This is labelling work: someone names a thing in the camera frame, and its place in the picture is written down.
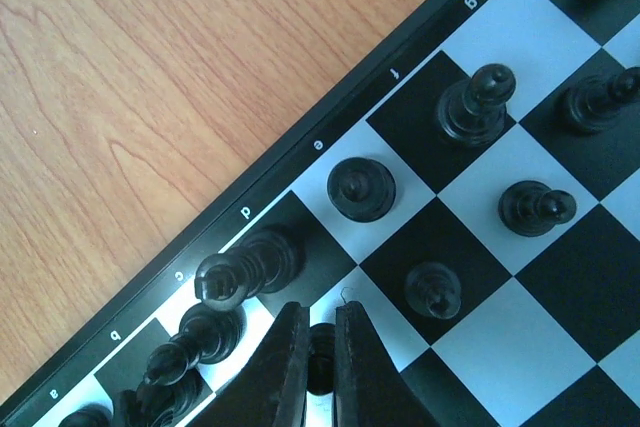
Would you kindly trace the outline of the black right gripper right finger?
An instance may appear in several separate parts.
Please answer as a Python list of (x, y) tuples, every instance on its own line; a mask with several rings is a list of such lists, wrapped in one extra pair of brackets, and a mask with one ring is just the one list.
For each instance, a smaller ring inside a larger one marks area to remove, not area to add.
[(394, 366), (363, 305), (336, 309), (333, 424), (436, 426)]

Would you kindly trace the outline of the black chess piece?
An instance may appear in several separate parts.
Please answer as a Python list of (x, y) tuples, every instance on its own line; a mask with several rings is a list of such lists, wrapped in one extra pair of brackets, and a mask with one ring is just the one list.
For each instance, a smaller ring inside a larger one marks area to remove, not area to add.
[(515, 90), (515, 74), (508, 66), (486, 64), (443, 91), (435, 107), (435, 126), (451, 144), (486, 146), (502, 133)]
[(241, 307), (218, 312), (197, 303), (182, 316), (179, 331), (148, 357), (142, 382), (169, 386), (181, 380), (198, 364), (212, 365), (228, 358), (245, 330)]
[(304, 248), (290, 232), (279, 226), (261, 228), (199, 264), (195, 297), (214, 311), (232, 311), (260, 293), (281, 291), (304, 263)]
[(141, 383), (119, 394), (112, 426), (173, 426), (198, 404), (205, 388), (197, 370), (168, 386)]
[(381, 162), (350, 157), (337, 163), (327, 179), (332, 205), (346, 218), (369, 223), (385, 216), (396, 199), (396, 182)]

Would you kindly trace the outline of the black rook piece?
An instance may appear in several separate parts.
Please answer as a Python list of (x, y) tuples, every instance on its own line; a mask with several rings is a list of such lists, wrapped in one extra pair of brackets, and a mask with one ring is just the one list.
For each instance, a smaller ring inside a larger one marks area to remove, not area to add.
[(89, 404), (64, 417), (59, 427), (110, 427), (108, 410), (97, 404)]

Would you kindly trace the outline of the black pawn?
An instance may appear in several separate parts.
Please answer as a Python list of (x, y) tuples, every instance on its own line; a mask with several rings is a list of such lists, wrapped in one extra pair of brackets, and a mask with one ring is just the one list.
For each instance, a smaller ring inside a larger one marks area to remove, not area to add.
[(457, 274), (444, 264), (421, 262), (408, 272), (404, 296), (419, 315), (449, 320), (461, 308), (461, 283)]
[(335, 325), (318, 323), (310, 329), (307, 391), (329, 394), (334, 386)]
[(639, 67), (611, 75), (591, 75), (568, 87), (557, 112), (574, 132), (599, 134), (614, 127), (619, 119), (639, 107)]
[(498, 202), (502, 223), (524, 237), (542, 236), (571, 221), (576, 212), (577, 202), (572, 194), (535, 180), (511, 185)]

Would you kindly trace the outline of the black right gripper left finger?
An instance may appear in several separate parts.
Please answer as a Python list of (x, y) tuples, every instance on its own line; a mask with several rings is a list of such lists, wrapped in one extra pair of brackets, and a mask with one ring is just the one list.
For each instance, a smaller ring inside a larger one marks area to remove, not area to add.
[(309, 309), (286, 303), (246, 365), (192, 426), (292, 427), (306, 416)]

